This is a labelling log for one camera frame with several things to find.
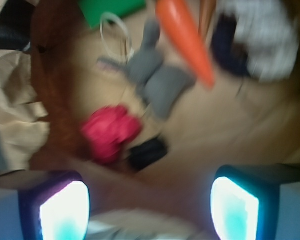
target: plush toy ear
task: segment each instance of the plush toy ear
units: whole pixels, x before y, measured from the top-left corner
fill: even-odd
[[[141,49],[155,48],[160,38],[160,24],[157,19],[146,21],[143,30]]]
[[[102,70],[107,70],[112,72],[123,72],[124,74],[128,75],[126,66],[111,58],[102,56],[98,58],[96,64]]]

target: red pom-pom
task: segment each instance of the red pom-pom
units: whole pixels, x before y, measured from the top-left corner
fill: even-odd
[[[93,113],[81,128],[90,141],[94,158],[100,164],[110,164],[119,159],[122,145],[132,142],[141,132],[142,125],[128,115],[125,106],[103,107]]]

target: beige fabric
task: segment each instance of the beige fabric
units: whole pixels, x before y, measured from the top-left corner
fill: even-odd
[[[5,3],[0,0],[0,12]],[[11,170],[27,169],[49,134],[49,124],[38,121],[47,112],[40,102],[34,102],[30,77],[30,55],[0,50],[0,147]]]

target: orange carrot toy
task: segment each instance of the orange carrot toy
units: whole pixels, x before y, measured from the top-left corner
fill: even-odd
[[[184,0],[158,0],[156,16],[174,46],[210,89],[215,84],[208,51]]]

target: dark blue cloth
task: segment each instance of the dark blue cloth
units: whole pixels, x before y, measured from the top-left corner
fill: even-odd
[[[237,21],[234,17],[222,15],[214,31],[211,48],[218,64],[230,73],[239,77],[250,77],[247,69],[248,56],[234,53],[234,36]]]

